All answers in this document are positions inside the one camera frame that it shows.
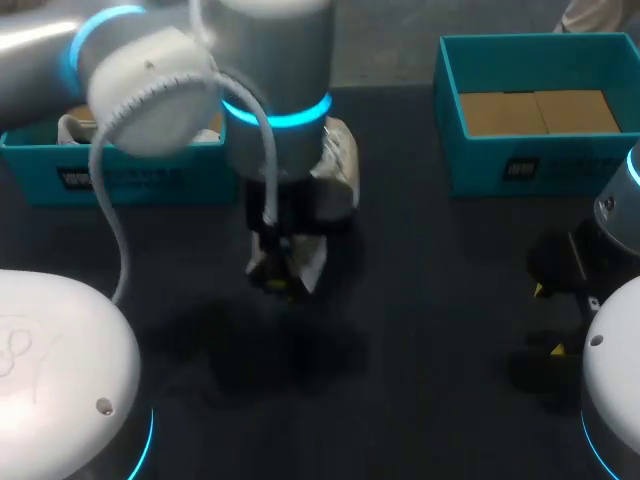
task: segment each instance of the dark tabletop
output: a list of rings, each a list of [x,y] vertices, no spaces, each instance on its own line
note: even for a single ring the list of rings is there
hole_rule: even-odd
[[[247,285],[240,207],[122,213],[159,478],[585,478],[578,418],[513,391],[503,361],[527,330],[577,321],[570,299],[533,299],[524,263],[590,200],[449,199],[430,87],[338,90],[332,113],[359,143],[362,205],[310,304]],[[4,268],[111,294],[97,210],[30,209],[3,171],[0,225]]]

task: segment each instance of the blue led ring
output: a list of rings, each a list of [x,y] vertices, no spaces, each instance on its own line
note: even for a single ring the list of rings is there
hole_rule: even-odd
[[[640,186],[640,175],[638,175],[638,172],[636,171],[635,167],[633,166],[633,161],[631,159],[631,154],[632,153],[633,153],[633,150],[631,150],[629,152],[629,155],[627,155],[627,168],[629,169],[629,174],[631,175],[631,177]]]
[[[149,436],[147,437],[147,444],[144,446],[144,451],[142,452],[142,455],[140,455],[140,459],[138,460],[136,468],[133,470],[133,472],[131,472],[131,475],[129,475],[129,478],[127,478],[127,480],[133,480],[134,478],[136,478],[136,475],[140,473],[140,469],[142,468],[144,461],[147,459],[147,456],[149,454],[149,449],[151,448],[151,440],[153,438],[153,423],[154,423],[153,410],[151,410],[151,426],[149,427]]]
[[[591,437],[589,437],[589,432],[587,431],[587,424],[584,422],[584,413],[580,413],[580,418],[582,419],[582,428],[584,430],[584,436],[587,437],[587,442],[589,442],[589,446],[591,447],[591,450],[593,450],[594,455],[600,462],[600,465],[602,465],[604,469],[607,471],[607,473],[611,475],[611,478],[613,478],[613,480],[620,480],[620,478],[611,471],[611,469],[607,466],[607,464],[604,463],[604,460],[602,460],[602,458],[598,454],[596,447],[593,446],[593,442],[591,442]]]
[[[302,125],[312,123],[318,120],[319,118],[322,118],[329,112],[332,102],[333,102],[333,99],[331,98],[331,95],[327,93],[324,96],[324,98],[320,100],[320,103],[318,103],[317,105],[307,110],[303,110],[297,113],[292,113],[289,115],[273,115],[273,116],[270,115],[268,117],[269,125],[271,125],[271,128],[273,129],[283,129],[283,128],[300,127]],[[224,104],[225,108],[229,111],[229,113],[232,114],[234,117],[236,117],[238,120],[248,123],[249,125],[254,125],[256,127],[258,126],[258,119],[256,118],[255,115],[249,112],[245,112],[244,110],[240,110],[239,108],[234,107],[228,102],[222,102],[222,103]]]
[[[96,13],[93,17],[89,18],[82,26],[76,36],[71,42],[71,48],[69,50],[69,61],[74,71],[78,71],[78,59],[80,58],[80,50],[82,49],[87,38],[94,32],[96,28],[105,22],[108,22],[112,18],[119,17],[121,15],[129,15],[131,13],[146,13],[147,11],[140,5],[121,5],[119,7],[107,8]]]

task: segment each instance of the silver metal arm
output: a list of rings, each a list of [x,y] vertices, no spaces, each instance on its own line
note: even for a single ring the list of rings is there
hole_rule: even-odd
[[[211,0],[205,5],[218,67],[278,118],[280,182],[308,178],[322,155],[330,105],[332,1]],[[53,0],[32,13],[3,19],[0,131],[85,103],[94,74],[107,58],[168,26],[190,34],[184,4],[155,8],[135,0]],[[235,98],[226,101],[232,112],[227,119],[229,161],[241,176],[261,181],[260,132],[246,106]]]

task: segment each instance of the screw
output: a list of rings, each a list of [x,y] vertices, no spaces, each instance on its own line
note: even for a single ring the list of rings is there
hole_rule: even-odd
[[[616,206],[616,201],[613,199],[613,197],[609,197],[604,201],[603,206],[605,209],[607,209],[608,212],[610,212]]]

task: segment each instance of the teal plastic bin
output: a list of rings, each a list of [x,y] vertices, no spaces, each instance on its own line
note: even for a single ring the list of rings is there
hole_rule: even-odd
[[[88,145],[56,145],[57,121],[5,133],[0,154],[29,204],[95,205],[88,174]],[[105,183],[118,205],[229,205],[238,180],[220,143],[198,143],[174,156],[138,158],[111,145],[104,150]]]
[[[461,93],[601,90],[621,133],[469,135]],[[640,55],[612,34],[440,39],[434,96],[452,195],[596,194],[640,138]]]

